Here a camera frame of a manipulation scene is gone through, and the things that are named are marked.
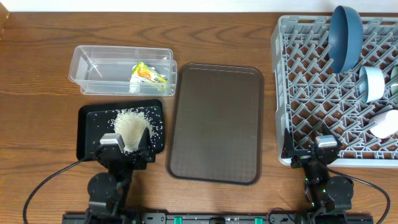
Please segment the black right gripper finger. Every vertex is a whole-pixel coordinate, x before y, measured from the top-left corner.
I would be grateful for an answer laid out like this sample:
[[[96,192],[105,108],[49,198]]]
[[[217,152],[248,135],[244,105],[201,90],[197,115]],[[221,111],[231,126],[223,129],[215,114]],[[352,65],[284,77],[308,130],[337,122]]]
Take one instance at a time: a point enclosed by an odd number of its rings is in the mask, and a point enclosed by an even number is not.
[[[284,131],[284,145],[282,148],[282,152],[292,152],[294,150],[293,141],[290,135],[290,132],[287,128]]]
[[[322,135],[323,136],[333,136],[333,133],[330,131],[330,129],[328,128],[328,126],[325,123],[322,124]]]

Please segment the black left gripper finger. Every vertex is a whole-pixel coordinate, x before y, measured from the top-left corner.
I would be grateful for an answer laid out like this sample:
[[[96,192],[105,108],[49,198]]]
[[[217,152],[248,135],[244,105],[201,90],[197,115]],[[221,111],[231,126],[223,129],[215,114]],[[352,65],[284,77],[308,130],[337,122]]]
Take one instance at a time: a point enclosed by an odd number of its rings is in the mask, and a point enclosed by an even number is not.
[[[138,152],[140,153],[149,153],[152,148],[150,145],[150,131],[148,128],[144,129],[141,140],[138,144]]]
[[[93,141],[92,143],[88,144],[88,155],[94,156],[95,152],[101,147],[101,144],[98,140]]]

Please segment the white rice pile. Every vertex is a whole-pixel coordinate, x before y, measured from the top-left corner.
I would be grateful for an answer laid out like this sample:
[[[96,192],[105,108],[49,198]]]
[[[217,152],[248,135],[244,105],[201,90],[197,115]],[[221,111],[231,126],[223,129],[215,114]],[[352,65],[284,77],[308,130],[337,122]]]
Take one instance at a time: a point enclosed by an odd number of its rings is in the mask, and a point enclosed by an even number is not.
[[[156,153],[164,150],[164,121],[158,106],[90,112],[86,120],[86,149],[93,141],[100,141],[105,133],[119,133],[125,143],[125,152],[133,152],[148,128],[150,145]]]

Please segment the small pink bowl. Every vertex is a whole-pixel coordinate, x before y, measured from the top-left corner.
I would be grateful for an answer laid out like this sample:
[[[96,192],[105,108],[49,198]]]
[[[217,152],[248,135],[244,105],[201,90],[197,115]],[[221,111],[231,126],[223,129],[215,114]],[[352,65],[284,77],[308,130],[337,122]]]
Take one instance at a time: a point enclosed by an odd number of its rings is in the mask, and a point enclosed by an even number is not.
[[[369,124],[373,124],[369,130],[377,138],[384,139],[397,132],[397,110],[389,110],[372,117]]]

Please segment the white tissue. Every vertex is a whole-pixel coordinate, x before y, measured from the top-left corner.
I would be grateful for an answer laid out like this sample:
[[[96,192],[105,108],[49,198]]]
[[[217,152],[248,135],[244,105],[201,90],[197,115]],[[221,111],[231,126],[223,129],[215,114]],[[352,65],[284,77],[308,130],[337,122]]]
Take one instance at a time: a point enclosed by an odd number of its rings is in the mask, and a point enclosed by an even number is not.
[[[130,93],[139,93],[141,89],[142,80],[140,77],[132,76],[129,81],[129,92]]]

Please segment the light blue bowl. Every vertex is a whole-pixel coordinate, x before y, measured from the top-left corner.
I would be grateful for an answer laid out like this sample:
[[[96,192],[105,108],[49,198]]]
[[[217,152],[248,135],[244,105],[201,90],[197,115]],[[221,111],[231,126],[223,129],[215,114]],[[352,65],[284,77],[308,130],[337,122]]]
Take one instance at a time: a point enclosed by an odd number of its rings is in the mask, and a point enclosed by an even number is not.
[[[380,68],[362,66],[359,79],[364,79],[359,85],[360,94],[364,94],[363,102],[370,103],[380,100],[385,90],[384,75]]]

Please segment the yellow green snack wrapper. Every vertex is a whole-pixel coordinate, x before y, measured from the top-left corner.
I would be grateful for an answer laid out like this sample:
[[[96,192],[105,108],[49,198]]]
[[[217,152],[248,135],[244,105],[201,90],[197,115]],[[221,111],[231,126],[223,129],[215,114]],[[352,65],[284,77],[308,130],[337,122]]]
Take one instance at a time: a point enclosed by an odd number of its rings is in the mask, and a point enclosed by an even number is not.
[[[153,84],[160,91],[165,89],[165,75],[158,73],[154,67],[148,67],[144,62],[133,66],[131,76],[140,77],[143,83]]]

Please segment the mint green bowl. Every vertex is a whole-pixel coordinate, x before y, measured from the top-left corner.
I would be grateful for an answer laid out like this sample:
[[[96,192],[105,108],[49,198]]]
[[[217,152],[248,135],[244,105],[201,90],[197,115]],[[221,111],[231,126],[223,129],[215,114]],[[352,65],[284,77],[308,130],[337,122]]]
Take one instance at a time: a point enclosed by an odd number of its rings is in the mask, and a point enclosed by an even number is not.
[[[394,67],[392,69],[391,72],[391,80],[392,80],[392,84],[391,84],[391,94],[395,95],[398,92],[398,67]]]

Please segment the dark blue plate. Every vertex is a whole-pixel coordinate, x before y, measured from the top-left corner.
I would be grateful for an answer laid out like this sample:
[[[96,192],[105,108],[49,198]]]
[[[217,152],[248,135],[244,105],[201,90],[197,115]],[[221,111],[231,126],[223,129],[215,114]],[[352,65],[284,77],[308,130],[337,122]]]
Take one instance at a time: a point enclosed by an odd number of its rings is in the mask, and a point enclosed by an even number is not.
[[[357,64],[363,46],[363,24],[357,11],[348,6],[337,6],[333,11],[328,44],[329,58],[334,73],[347,72]]]

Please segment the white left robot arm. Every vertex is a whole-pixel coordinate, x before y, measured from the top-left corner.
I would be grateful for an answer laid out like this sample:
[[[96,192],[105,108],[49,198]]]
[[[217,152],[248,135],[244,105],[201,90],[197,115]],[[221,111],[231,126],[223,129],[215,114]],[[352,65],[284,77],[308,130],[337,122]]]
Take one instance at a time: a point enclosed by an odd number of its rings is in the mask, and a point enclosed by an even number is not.
[[[99,140],[96,160],[108,171],[95,175],[88,183],[90,199],[85,223],[141,222],[140,214],[126,208],[125,204],[133,171],[145,169],[147,163],[155,161],[149,129],[143,130],[138,149],[131,155],[125,155],[124,147],[123,138],[118,133],[106,133]]]

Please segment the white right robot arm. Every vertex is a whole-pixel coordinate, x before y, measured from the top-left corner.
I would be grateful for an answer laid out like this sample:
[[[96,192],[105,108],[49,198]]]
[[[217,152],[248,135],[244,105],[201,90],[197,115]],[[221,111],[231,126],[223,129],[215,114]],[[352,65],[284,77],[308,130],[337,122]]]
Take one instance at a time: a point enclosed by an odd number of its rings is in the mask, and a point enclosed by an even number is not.
[[[295,223],[347,223],[345,211],[352,209],[354,183],[347,177],[331,176],[327,165],[338,158],[342,143],[328,127],[322,125],[322,134],[315,138],[309,149],[296,149],[288,129],[284,131],[281,158],[290,159],[293,169],[305,173],[304,190],[313,209],[297,215]]]

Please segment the grey dishwasher rack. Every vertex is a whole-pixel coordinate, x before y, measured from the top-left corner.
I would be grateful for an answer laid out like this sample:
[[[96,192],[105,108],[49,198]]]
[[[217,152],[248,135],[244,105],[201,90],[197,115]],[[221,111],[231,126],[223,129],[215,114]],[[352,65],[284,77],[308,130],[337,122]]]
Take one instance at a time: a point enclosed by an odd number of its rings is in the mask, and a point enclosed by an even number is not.
[[[397,66],[397,19],[363,17],[363,47],[351,70],[334,73],[328,52],[328,16],[282,16],[271,37],[275,75],[277,148],[287,128],[296,149],[314,143],[325,123],[341,141],[336,167],[397,167],[397,135],[380,139],[369,120],[397,108],[391,94],[391,72]],[[364,103],[359,79],[362,66],[382,70],[385,90],[380,100]]]

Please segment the brown plastic tray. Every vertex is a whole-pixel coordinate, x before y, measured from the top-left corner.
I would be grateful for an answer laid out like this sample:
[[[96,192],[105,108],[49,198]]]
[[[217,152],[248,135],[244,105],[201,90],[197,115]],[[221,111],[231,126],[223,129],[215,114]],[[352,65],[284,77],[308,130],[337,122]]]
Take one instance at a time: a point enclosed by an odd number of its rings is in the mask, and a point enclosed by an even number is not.
[[[176,179],[252,185],[261,176],[264,77],[256,68],[181,69],[166,169]]]

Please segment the clear plastic bin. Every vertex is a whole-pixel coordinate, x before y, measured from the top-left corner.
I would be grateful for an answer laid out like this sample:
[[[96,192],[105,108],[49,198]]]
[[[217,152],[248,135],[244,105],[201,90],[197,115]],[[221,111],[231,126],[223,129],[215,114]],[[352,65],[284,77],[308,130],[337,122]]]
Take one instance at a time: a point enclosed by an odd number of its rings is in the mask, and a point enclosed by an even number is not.
[[[69,80],[80,85],[85,95],[172,96],[177,87],[173,56],[172,50],[162,48],[80,45],[73,54]],[[141,83],[139,93],[129,92],[131,71],[139,62],[165,75],[163,91]]]

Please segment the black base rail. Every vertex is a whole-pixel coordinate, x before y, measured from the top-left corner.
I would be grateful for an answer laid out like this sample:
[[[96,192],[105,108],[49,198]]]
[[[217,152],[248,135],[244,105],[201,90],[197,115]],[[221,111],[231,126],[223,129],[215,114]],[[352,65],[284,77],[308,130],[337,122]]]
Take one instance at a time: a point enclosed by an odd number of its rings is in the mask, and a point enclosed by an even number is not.
[[[130,224],[287,224],[287,223],[348,223],[369,224],[373,217],[362,215],[317,215],[313,220],[302,214],[281,211],[268,215],[187,215],[143,213],[133,218],[97,218],[89,214],[64,214],[62,224],[130,223]]]

